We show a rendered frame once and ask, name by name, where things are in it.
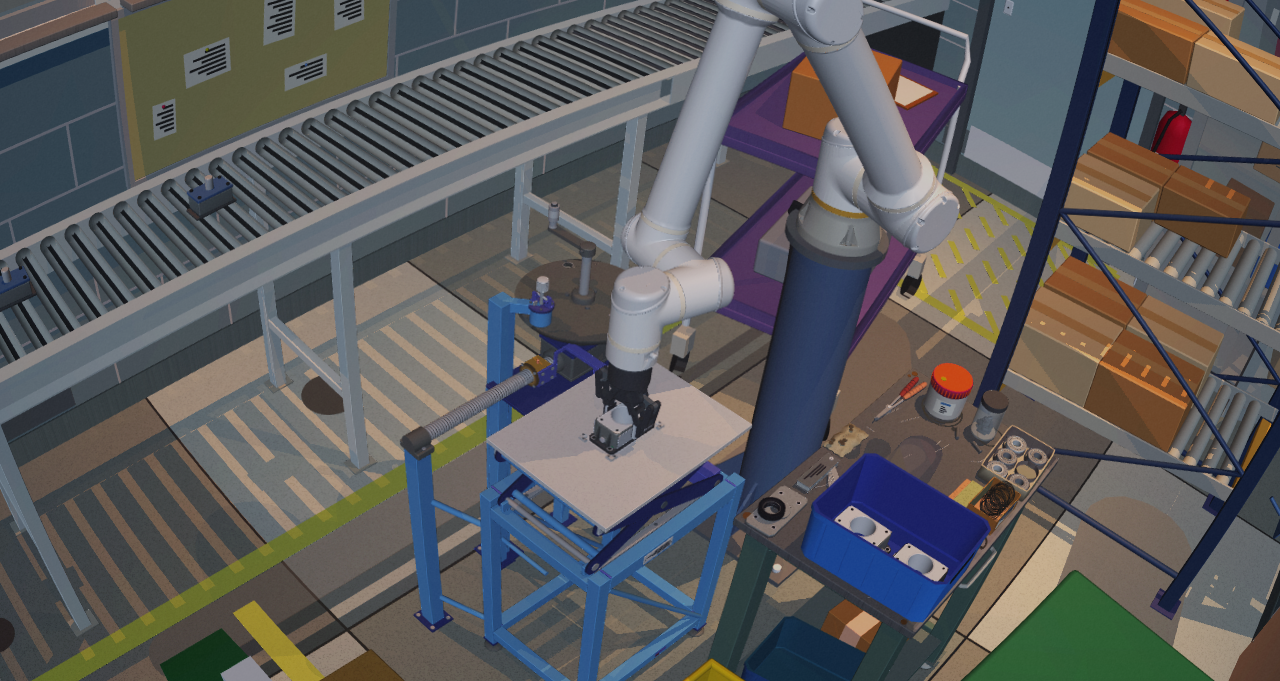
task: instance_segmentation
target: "yellow bulletin board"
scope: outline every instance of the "yellow bulletin board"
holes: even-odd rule
[[[266,29],[275,26],[265,20],[268,1],[172,0],[119,19],[134,180],[387,76],[390,0],[364,0],[357,20],[352,0],[338,0],[343,15],[335,0],[293,0],[292,35]],[[223,40],[225,70],[218,65]],[[300,74],[316,60],[324,76]]]

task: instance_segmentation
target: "white tabletop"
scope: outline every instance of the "white tabletop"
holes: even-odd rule
[[[613,458],[582,438],[604,412],[591,376],[488,443],[584,521],[609,531],[751,426],[666,367],[654,367],[649,397],[662,402],[662,428]]]

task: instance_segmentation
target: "black o-ring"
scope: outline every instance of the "black o-ring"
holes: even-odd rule
[[[765,521],[782,521],[782,517],[787,513],[787,504],[776,497],[765,497],[760,499],[760,504],[755,507],[755,512]]]

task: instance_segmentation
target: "fire extinguisher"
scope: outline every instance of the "fire extinguisher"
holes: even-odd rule
[[[1151,142],[1151,151],[1157,154],[1180,154],[1187,143],[1188,131],[1192,129],[1192,120],[1187,116],[1187,108],[1178,111],[1166,111],[1156,125],[1156,138]]]

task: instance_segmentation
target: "jar with red lid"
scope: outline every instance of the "jar with red lid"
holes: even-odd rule
[[[924,394],[924,411],[938,421],[955,421],[964,413],[964,402],[973,393],[973,375],[964,366],[940,364]]]

